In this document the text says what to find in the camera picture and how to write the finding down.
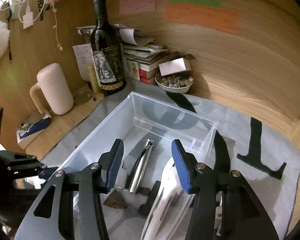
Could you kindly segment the stack of books and papers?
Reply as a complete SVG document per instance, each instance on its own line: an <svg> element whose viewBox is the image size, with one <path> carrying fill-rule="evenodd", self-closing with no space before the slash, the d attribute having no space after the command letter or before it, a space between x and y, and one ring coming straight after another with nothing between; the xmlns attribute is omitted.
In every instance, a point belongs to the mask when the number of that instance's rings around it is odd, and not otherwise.
<svg viewBox="0 0 300 240"><path fill-rule="evenodd" d="M159 64L168 55L165 45L158 44L154 38L139 29L129 28L122 24L113 27L122 42L123 59L126 73L136 80L151 82L158 72Z"/></svg>

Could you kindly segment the small black gadget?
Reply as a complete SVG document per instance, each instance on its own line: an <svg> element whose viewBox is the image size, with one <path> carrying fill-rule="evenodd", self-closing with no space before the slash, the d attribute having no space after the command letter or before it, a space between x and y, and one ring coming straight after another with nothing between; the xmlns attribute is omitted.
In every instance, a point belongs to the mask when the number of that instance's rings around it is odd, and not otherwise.
<svg viewBox="0 0 300 240"><path fill-rule="evenodd" d="M151 190L149 190L149 194L147 195L147 200L144 204L141 204L138 208L138 213L143 216L147 217L151 211L151 208L154 204L154 201L158 195L159 188L160 188L160 181L156 181Z"/></svg>

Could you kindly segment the dark wine bottle elephant label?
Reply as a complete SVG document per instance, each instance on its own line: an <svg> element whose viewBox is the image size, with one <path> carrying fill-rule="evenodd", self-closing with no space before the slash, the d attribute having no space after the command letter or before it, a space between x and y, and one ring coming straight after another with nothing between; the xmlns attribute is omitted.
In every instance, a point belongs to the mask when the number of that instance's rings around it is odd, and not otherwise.
<svg viewBox="0 0 300 240"><path fill-rule="evenodd" d="M96 75L105 96L124 89L121 43L116 29L108 21L106 0L94 0L96 28L90 36Z"/></svg>

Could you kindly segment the white plug adapter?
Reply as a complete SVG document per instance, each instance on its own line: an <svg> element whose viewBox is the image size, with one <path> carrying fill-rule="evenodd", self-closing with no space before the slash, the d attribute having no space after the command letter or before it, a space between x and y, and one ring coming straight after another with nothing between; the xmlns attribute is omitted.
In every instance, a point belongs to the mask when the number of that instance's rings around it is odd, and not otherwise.
<svg viewBox="0 0 300 240"><path fill-rule="evenodd" d="M120 168L119 172L118 172L118 175L117 175L115 185L120 189L125 189L126 188L127 177L128 177L127 171L123 168Z"/></svg>

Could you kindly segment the grey rug with black letters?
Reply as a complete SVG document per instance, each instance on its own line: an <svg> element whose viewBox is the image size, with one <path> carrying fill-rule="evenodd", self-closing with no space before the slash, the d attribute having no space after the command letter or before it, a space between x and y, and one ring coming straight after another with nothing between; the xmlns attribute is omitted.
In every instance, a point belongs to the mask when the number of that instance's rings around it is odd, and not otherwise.
<svg viewBox="0 0 300 240"><path fill-rule="evenodd" d="M218 134L226 143L231 167L239 168L248 177L252 188L269 213L280 239L284 239L292 218L300 178L300 152L280 132L263 124L261 129L261 163L278 169L286 163L280 180L237 158L248 155L251 117L214 101L192 95L167 95L161 88L131 80L121 92L101 101L95 110L56 144L42 161L49 167L60 166L109 113L130 93L141 93L168 103L181 103L186 109L218 121Z"/></svg>

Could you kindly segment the dark patterned cone cup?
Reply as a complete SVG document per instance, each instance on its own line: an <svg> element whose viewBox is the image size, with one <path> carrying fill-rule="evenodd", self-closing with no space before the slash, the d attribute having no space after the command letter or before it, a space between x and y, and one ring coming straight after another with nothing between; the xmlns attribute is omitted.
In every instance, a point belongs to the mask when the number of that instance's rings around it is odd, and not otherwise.
<svg viewBox="0 0 300 240"><path fill-rule="evenodd" d="M125 210L128 204L121 192L114 189L103 202L104 206Z"/></svg>

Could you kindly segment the round glass lens mirror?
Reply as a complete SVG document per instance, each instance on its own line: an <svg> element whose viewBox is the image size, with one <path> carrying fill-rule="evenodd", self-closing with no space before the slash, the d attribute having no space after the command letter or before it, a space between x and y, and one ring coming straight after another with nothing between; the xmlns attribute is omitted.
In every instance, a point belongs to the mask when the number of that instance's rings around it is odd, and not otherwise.
<svg viewBox="0 0 300 240"><path fill-rule="evenodd" d="M90 91L79 92L74 96L74 104L81 105L88 102L90 99L92 99L93 101L96 100L93 92Z"/></svg>

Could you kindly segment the silver metal pen tube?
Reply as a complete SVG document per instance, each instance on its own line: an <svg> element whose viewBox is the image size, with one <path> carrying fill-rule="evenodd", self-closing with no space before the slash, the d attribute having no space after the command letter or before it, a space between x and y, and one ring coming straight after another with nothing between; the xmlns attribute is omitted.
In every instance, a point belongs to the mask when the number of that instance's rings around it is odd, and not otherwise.
<svg viewBox="0 0 300 240"><path fill-rule="evenodd" d="M138 156L134 166L131 170L128 181L128 191L130 193L137 193L140 183L142 182L143 176L146 171L146 166L149 160L149 156L151 154L153 148L154 140L147 139L140 155Z"/></svg>

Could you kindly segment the white bowl of trinkets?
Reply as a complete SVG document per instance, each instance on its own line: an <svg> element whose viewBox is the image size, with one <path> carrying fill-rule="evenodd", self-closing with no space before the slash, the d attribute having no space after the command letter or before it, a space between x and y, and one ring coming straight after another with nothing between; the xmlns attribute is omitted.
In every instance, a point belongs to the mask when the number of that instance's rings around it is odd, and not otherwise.
<svg viewBox="0 0 300 240"><path fill-rule="evenodd" d="M156 76L157 85L166 92L186 94L192 86L194 79L189 75Z"/></svg>

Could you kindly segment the blue white box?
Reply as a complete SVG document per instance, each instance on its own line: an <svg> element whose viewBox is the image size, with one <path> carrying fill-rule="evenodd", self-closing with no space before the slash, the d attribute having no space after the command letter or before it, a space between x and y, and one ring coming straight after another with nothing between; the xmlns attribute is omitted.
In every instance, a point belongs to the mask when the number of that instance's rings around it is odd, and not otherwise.
<svg viewBox="0 0 300 240"><path fill-rule="evenodd" d="M17 143L21 149L27 146L40 135L50 124L51 116L46 115L35 124L25 123L16 131Z"/></svg>

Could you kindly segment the green sticky note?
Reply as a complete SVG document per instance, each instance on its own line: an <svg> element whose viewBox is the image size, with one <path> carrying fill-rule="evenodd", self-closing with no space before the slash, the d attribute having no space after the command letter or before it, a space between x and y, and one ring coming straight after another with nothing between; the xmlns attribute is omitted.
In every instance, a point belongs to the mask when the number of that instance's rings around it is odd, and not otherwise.
<svg viewBox="0 0 300 240"><path fill-rule="evenodd" d="M168 0L170 3L195 4L220 8L223 0Z"/></svg>

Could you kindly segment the white handheld device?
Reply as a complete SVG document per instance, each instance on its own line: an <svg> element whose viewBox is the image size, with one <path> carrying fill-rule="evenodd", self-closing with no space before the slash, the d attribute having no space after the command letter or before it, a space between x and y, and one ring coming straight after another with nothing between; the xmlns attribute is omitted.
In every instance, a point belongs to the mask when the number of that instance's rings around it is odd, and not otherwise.
<svg viewBox="0 0 300 240"><path fill-rule="evenodd" d="M141 239L172 239L183 221L193 195L181 187L173 158L165 165L158 194L144 224Z"/></svg>

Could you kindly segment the white small cardboard box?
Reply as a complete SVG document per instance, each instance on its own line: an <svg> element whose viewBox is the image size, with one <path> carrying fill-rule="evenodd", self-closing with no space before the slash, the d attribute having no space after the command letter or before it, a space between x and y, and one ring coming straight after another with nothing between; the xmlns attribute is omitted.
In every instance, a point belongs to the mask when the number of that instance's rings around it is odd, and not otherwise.
<svg viewBox="0 0 300 240"><path fill-rule="evenodd" d="M191 71L191 65L189 60L185 58L179 58L159 64L159 69L161 75L166 76L175 73Z"/></svg>

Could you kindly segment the white handwritten paper note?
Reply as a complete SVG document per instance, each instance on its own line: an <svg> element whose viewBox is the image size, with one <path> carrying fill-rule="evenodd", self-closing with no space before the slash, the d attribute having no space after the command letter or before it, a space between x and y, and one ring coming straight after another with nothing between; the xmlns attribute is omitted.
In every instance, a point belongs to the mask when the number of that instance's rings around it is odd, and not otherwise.
<svg viewBox="0 0 300 240"><path fill-rule="evenodd" d="M81 78L84 81L90 81L88 67L94 64L91 44L76 45L72 48L76 57Z"/></svg>

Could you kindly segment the clear plastic storage bin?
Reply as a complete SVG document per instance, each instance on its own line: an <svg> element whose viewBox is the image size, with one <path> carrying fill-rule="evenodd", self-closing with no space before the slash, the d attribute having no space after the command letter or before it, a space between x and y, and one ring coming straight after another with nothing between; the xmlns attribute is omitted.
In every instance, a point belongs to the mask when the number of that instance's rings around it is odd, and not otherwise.
<svg viewBox="0 0 300 240"><path fill-rule="evenodd" d="M124 144L120 168L128 176L147 139L154 140L146 171L139 187L152 189L161 182L163 169L170 158L172 141L178 139L187 152L204 162L210 153L217 122L172 104L138 93L130 93L70 154L61 165L65 172L80 171L98 161L102 153L110 150L116 139ZM138 208L147 200L141 193L130 193L126 188L116 189L124 196L128 207L114 209L103 205L109 194L101 195L103 214L110 239L141 239L147 217ZM172 239L184 239L190 222L191 206Z"/></svg>

